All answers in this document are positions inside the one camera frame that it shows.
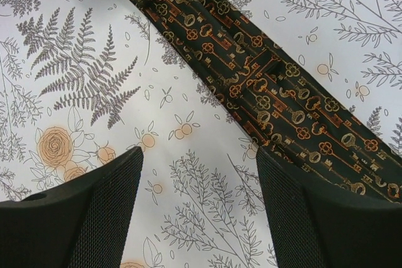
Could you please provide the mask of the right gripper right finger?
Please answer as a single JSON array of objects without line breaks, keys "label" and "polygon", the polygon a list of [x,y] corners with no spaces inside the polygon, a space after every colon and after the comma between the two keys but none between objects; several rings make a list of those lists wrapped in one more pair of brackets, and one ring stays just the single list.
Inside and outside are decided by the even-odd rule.
[{"label": "right gripper right finger", "polygon": [[401,205],[361,196],[256,155],[279,267],[401,267]]}]

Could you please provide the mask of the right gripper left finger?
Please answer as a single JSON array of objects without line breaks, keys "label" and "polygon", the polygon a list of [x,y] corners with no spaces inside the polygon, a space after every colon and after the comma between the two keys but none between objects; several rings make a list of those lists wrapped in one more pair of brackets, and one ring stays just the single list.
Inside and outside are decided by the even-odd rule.
[{"label": "right gripper left finger", "polygon": [[1,267],[119,267],[142,167],[134,147],[55,188],[1,202]]}]

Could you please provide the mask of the black tie with gold keys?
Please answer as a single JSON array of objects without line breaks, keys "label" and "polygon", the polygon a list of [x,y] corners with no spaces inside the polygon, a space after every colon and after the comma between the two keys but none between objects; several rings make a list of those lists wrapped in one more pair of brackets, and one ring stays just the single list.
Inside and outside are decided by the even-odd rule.
[{"label": "black tie with gold keys", "polygon": [[130,0],[277,162],[401,202],[401,158],[228,0]]}]

